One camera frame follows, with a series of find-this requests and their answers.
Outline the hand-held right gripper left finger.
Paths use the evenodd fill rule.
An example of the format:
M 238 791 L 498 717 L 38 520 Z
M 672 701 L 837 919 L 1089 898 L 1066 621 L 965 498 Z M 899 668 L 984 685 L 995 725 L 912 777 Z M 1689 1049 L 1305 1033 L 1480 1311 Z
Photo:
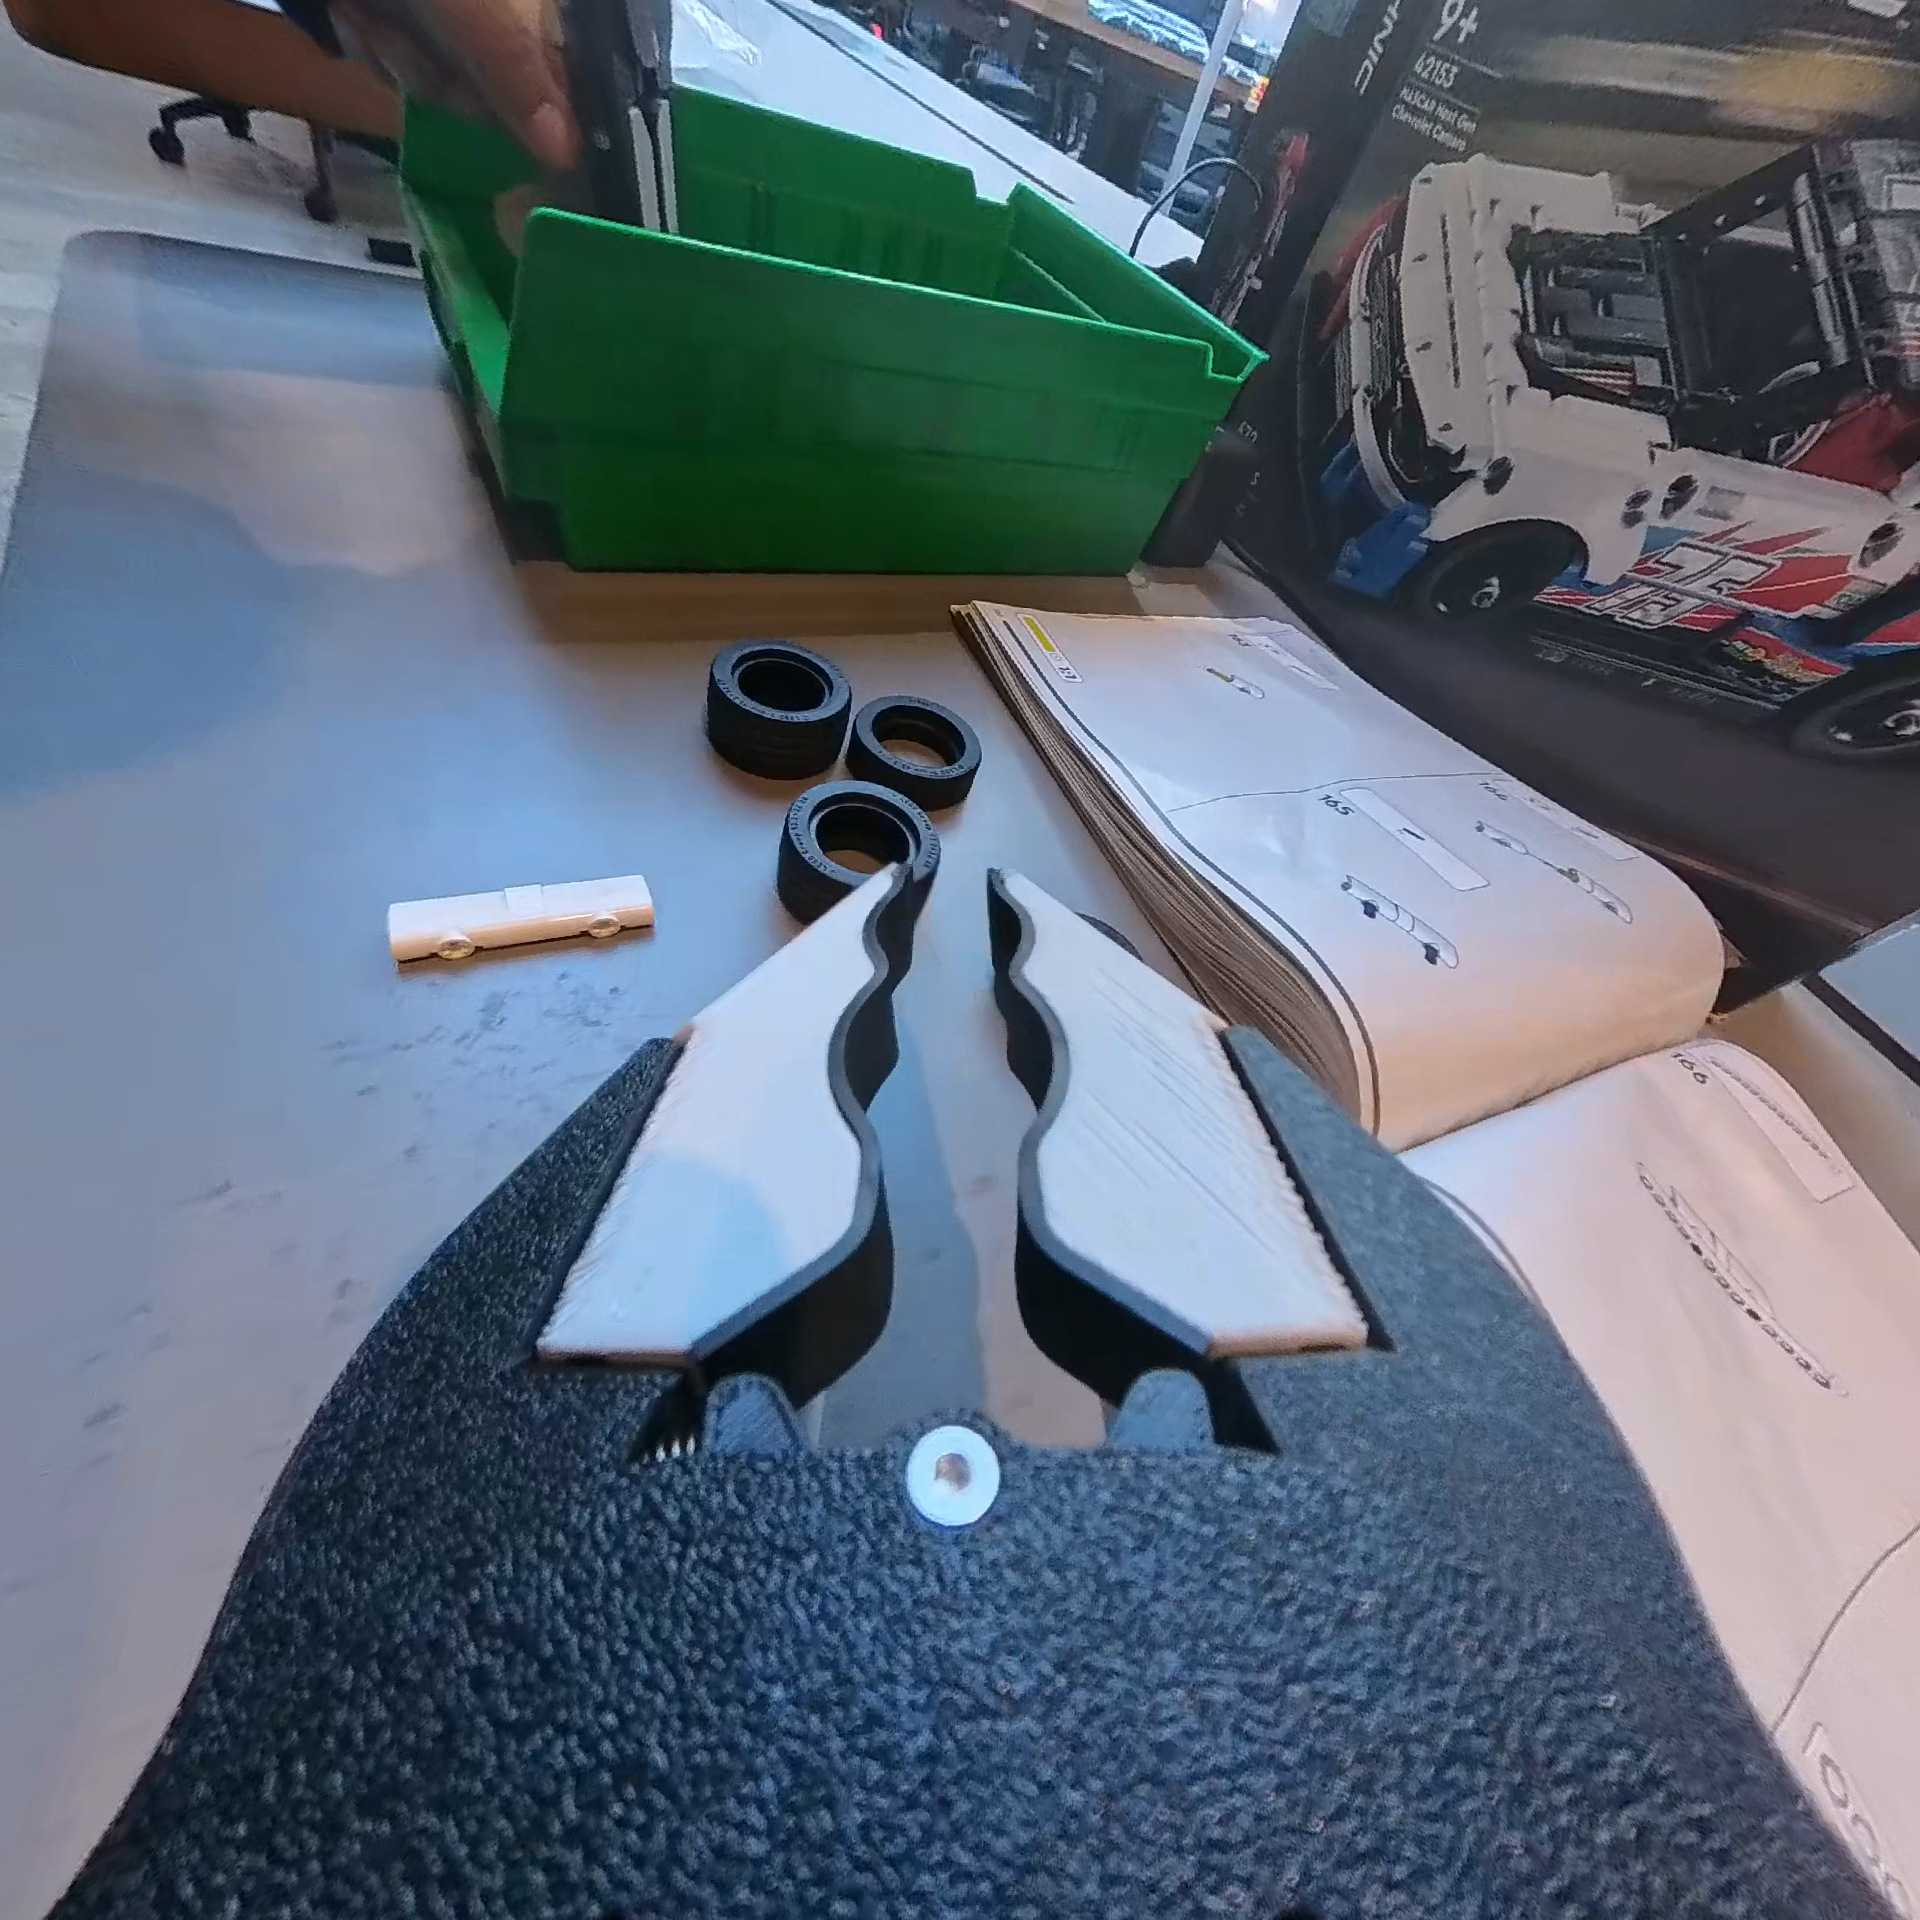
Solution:
M 889 866 L 693 1016 L 587 1202 L 539 1362 L 697 1392 L 758 1371 L 808 1408 L 877 1347 L 891 1229 L 870 1103 L 899 1061 L 919 910 Z

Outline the open white instruction booklet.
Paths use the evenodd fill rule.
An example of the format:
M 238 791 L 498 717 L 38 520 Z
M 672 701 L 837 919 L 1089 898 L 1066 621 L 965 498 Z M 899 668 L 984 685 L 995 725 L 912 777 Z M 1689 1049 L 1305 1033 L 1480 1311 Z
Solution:
M 1918 1916 L 1918 1248 L 1707 1033 L 1707 908 L 1279 621 L 953 624 L 1201 1004 L 1544 1311 L 1746 1702 Z

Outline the person's left hand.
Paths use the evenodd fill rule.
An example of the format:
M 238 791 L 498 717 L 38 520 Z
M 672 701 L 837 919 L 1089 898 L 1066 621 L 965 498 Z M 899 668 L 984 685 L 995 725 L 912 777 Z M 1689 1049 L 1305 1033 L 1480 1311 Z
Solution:
M 327 19 L 402 91 L 493 120 L 549 171 L 578 164 L 551 3 L 327 3 Z

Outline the narrow black rubber tyre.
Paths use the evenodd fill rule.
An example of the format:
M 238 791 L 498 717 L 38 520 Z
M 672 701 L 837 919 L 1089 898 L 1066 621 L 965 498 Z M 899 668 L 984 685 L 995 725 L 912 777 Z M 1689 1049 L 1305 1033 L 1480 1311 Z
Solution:
M 943 814 L 972 791 L 981 738 L 959 713 L 941 701 L 904 694 L 879 695 L 854 717 L 847 770 L 926 814 Z

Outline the white toy beam brick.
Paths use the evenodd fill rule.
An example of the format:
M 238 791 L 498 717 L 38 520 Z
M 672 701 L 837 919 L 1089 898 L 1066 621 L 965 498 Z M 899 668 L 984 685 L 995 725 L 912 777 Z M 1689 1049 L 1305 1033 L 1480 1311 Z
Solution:
M 648 878 L 525 882 L 453 898 L 395 902 L 390 953 L 400 963 L 460 961 L 479 952 L 608 940 L 656 925 Z

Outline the green plastic bin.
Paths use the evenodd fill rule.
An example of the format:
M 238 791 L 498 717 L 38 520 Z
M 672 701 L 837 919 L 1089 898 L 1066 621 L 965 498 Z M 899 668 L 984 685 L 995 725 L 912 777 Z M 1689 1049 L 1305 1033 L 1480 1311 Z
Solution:
M 413 102 L 402 203 L 500 495 L 586 571 L 1123 574 L 1260 351 L 1032 186 L 678 89 L 678 232 L 498 200 Z

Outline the black office chair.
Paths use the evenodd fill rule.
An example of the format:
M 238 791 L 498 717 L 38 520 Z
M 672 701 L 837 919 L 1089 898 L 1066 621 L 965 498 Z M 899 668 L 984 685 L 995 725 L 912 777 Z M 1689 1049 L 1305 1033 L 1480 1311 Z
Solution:
M 228 137 L 253 142 L 253 107 L 235 105 L 220 95 L 188 95 L 167 102 L 157 113 L 155 129 L 148 131 L 148 145 L 160 164 L 184 167 L 184 137 L 180 129 L 190 120 L 220 120 Z M 311 135 L 311 186 L 304 189 L 302 203 L 306 218 L 321 225 L 332 225 L 339 218 L 339 196 L 332 186 L 332 131 L 323 125 L 304 125 Z

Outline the toy car box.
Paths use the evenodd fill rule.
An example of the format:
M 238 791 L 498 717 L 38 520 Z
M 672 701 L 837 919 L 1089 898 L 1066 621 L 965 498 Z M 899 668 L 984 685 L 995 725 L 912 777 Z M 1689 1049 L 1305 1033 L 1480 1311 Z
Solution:
M 1242 159 L 1238 556 L 1758 991 L 1918 925 L 1918 3 L 1300 3 Z

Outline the grey desk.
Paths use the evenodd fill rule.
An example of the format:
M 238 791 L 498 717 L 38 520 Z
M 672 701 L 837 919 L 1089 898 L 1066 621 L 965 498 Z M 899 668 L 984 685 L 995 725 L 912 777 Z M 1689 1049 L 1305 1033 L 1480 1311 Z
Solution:
M 537 626 L 416 285 L 69 250 L 4 577 L 8 1916 L 1767 1916 L 1870 1897 L 1544 1318 L 1247 1028 L 1377 1325 L 1267 1451 L 1061 1451 L 988 877 L 1132 905 L 984 745 L 870 1103 L 891 1308 L 786 1457 L 545 1365 L 676 1035 L 808 929 L 715 636 Z M 400 963 L 395 902 L 656 925 Z

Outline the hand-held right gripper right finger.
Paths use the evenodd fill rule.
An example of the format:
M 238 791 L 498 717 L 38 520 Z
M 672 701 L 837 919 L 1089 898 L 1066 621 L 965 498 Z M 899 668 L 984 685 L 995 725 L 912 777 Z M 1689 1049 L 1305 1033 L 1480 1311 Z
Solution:
M 1082 958 L 1069 905 L 988 877 L 1019 1146 L 1019 1311 L 1035 1347 L 1121 1406 L 1190 1371 L 1367 1347 L 1367 1318 L 1247 1089 L 1230 1028 L 1151 963 Z

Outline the white table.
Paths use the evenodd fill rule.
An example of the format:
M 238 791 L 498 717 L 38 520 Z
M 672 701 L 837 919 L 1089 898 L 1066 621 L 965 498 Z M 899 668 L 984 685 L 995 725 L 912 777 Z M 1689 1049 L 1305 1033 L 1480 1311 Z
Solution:
M 1027 182 L 1121 252 L 1151 211 L 825 6 L 676 3 L 672 79 L 949 159 L 988 200 Z

